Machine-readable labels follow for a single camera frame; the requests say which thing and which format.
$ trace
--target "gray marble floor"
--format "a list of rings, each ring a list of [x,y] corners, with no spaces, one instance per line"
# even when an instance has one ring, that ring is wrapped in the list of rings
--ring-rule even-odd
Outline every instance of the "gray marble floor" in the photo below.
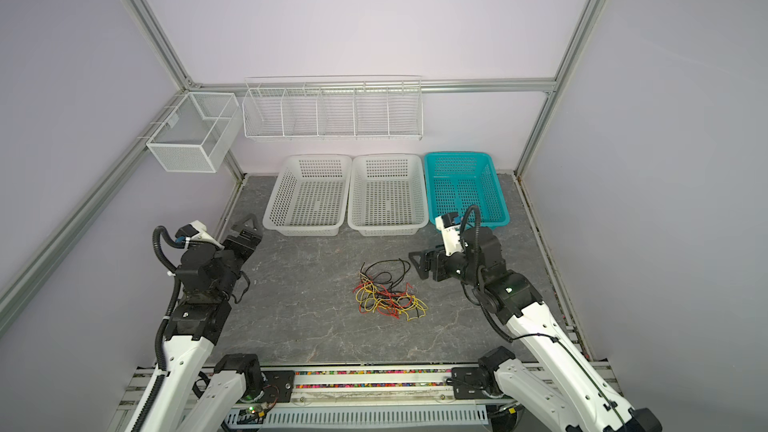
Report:
[[[524,274],[559,318],[554,290],[514,179],[508,175],[499,179],[510,223],[494,233],[507,266]],[[275,180],[249,177],[233,219],[253,213],[261,220]],[[467,302],[456,280],[422,281],[416,271],[408,273],[406,280],[428,306],[427,315],[418,320],[358,312],[352,290],[359,283],[361,264],[408,260],[408,252],[440,242],[432,224],[415,235],[392,237],[363,237],[346,224],[335,237],[285,237],[265,230],[264,240],[244,266],[250,290],[233,306],[210,361],[236,352],[256,353],[268,365],[476,361],[505,342],[491,330],[480,309]],[[534,361],[522,344],[514,344],[512,350],[521,360]]]

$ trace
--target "black bracket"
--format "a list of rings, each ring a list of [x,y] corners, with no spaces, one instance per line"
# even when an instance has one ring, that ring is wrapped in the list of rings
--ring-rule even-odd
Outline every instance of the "black bracket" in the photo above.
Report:
[[[457,400],[488,398],[483,391],[490,392],[492,388],[488,372],[480,367],[454,367],[446,383],[453,387],[453,397]]]
[[[266,382],[264,382],[264,396],[259,399],[259,402],[271,404],[275,401],[275,396],[277,403],[290,402],[296,372],[293,370],[264,370],[263,373]]]

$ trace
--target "white wall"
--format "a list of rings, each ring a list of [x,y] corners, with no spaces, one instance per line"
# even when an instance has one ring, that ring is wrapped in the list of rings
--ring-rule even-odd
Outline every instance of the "white wall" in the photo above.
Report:
[[[424,94],[422,140],[335,140],[253,142],[240,136],[233,152],[245,172],[277,174],[294,154],[377,153],[423,155],[441,150],[471,150],[491,155],[496,169],[513,170],[544,103],[542,92]]]
[[[0,287],[175,93],[120,0],[0,0]]]
[[[148,0],[198,82],[554,76],[586,0]]]
[[[765,9],[609,0],[524,174],[594,350],[674,430],[768,418]]]
[[[173,281],[152,253],[155,226],[216,226],[228,171],[173,174],[147,154],[0,338],[3,430],[104,432],[153,339]],[[167,251],[178,264],[179,251]]]
[[[120,0],[0,0],[0,16],[2,287],[175,88]],[[0,338],[0,429],[106,429],[170,295],[153,227],[215,226],[232,187],[145,158]]]

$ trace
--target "metal rail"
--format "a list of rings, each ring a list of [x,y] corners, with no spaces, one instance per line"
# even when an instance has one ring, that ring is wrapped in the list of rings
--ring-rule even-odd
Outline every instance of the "metal rail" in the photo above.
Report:
[[[298,82],[283,84],[270,83],[270,86],[295,86]],[[375,87],[377,85],[404,84],[405,86],[420,86],[422,93],[449,93],[449,92],[551,92],[555,89],[556,81],[552,78],[543,79],[466,79],[466,80],[382,80],[380,82],[312,82],[312,87],[320,89],[335,89],[339,87],[362,87],[363,85]],[[245,92],[248,85],[245,83],[230,84],[203,84],[196,91],[201,92]]]
[[[584,12],[581,13],[578,25],[576,26],[576,31],[574,31],[574,34],[571,37],[571,42],[568,44],[568,48],[566,49],[563,60],[558,68],[558,73],[554,76],[554,80],[557,84],[555,90],[547,95],[542,111],[538,114],[536,124],[534,125],[533,130],[531,130],[528,142],[525,144],[523,154],[520,156],[518,166],[514,170],[518,176],[522,176],[525,173],[525,169],[531,162],[533,153],[552,117],[552,111],[558,104],[558,99],[562,95],[563,88],[568,84],[568,80],[571,78],[571,73],[576,67],[576,62],[578,62],[581,52],[587,45],[589,34],[594,28],[594,24],[598,22],[598,18],[605,6],[605,2],[606,0],[587,0],[587,5],[584,8]]]
[[[173,81],[178,84],[179,94],[187,90],[200,90],[210,92],[244,92],[245,84],[212,84],[201,85],[196,83],[184,68],[184,64],[174,52],[172,45],[163,32],[157,18],[152,13],[146,0],[122,0],[129,12],[136,19],[142,32],[148,38],[152,48],[158,54],[158,58],[165,65]],[[424,93],[447,92],[545,92],[548,94],[542,111],[536,121],[534,129],[522,157],[518,164],[517,175],[524,173],[530,163],[536,145],[542,137],[543,131],[552,114],[558,96],[567,83],[571,72],[578,60],[588,35],[592,31],[606,0],[588,0],[584,12],[581,15],[576,31],[571,38],[562,63],[555,78],[543,79],[489,79],[489,80],[425,80],[421,81]],[[168,106],[177,103],[179,95],[169,102]],[[153,122],[160,122],[164,118],[165,109],[158,114]],[[142,136],[149,136],[156,124],[149,124]],[[110,170],[102,176],[99,182],[91,189],[81,203],[72,211],[70,216],[56,228],[45,242],[35,251],[33,259],[17,274],[16,278],[0,293],[0,336],[8,330],[8,327],[16,317],[24,310],[24,307],[34,294],[43,286],[53,270],[61,264],[66,254],[77,244],[80,237],[85,234],[88,227],[98,214],[109,203],[114,194],[128,180],[133,171],[138,167],[140,160],[147,153],[146,139],[134,141],[122,157],[117,160]],[[224,162],[236,179],[235,190],[241,184],[244,174],[231,152],[228,152]]]
[[[11,327],[34,295],[77,245],[93,221],[118,193],[128,178],[146,157],[149,150],[147,139],[158,123],[168,114],[168,108],[181,101],[183,93],[178,92],[155,119],[147,125],[140,139],[135,139],[107,173],[88,192],[72,213],[58,226],[45,242],[34,252],[32,259],[24,265],[16,277],[0,293],[0,337]]]

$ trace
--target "wire basket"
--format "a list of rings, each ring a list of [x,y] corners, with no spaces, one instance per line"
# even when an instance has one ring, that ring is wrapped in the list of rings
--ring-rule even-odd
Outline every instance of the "wire basket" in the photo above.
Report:
[[[423,136],[421,85],[413,77],[378,82],[264,83],[253,79],[246,84],[245,135],[256,141]]]
[[[216,172],[242,127],[233,93],[188,92],[147,140],[168,172]]]
[[[426,226],[422,160],[407,154],[356,157],[346,221],[366,236],[413,235]]]
[[[347,156],[292,156],[285,160],[264,212],[264,228],[283,235],[336,235],[350,191]]]

